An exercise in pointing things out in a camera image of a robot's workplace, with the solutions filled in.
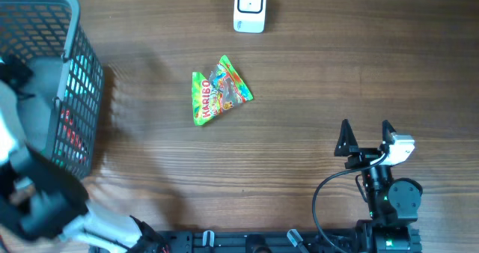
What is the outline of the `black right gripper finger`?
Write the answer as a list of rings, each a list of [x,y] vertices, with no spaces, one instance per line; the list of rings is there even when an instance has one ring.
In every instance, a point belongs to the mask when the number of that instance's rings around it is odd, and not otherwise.
[[[395,143],[396,130],[390,124],[388,120],[382,122],[382,143],[384,145],[390,145]]]
[[[358,142],[353,134],[348,119],[341,122],[341,130],[338,143],[335,146],[334,156],[351,156],[359,152]]]

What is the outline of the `green Haribo candy bag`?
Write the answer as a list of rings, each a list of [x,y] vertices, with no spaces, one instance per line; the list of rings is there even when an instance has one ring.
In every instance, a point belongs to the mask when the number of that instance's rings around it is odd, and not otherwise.
[[[192,73],[192,111],[196,126],[254,99],[228,56],[223,55],[210,75]]]

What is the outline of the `red stick packet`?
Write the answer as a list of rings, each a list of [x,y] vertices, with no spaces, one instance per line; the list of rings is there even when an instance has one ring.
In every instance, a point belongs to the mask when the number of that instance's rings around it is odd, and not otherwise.
[[[88,147],[84,139],[81,119],[75,118],[75,115],[69,109],[62,109],[60,114],[60,132],[61,144],[58,149],[62,150],[70,161],[85,165],[87,162]]]

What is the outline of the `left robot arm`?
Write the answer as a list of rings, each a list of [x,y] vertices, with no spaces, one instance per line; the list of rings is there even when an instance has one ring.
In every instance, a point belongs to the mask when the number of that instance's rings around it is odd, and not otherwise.
[[[1,225],[29,242],[73,240],[90,252],[169,252],[146,222],[92,201],[72,174],[28,143],[17,103],[32,76],[15,55],[1,59]]]

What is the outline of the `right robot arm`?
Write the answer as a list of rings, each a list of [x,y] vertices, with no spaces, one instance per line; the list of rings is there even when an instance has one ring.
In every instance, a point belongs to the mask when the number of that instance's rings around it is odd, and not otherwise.
[[[422,186],[409,178],[393,178],[392,168],[405,162],[415,149],[410,135],[397,133],[382,122],[382,144],[378,148],[359,147],[350,122],[341,122],[335,156],[347,158],[348,171],[358,172],[361,196],[370,212],[369,220],[359,220],[352,240],[337,238],[342,249],[352,252],[419,252],[418,232],[409,225],[418,220]]]

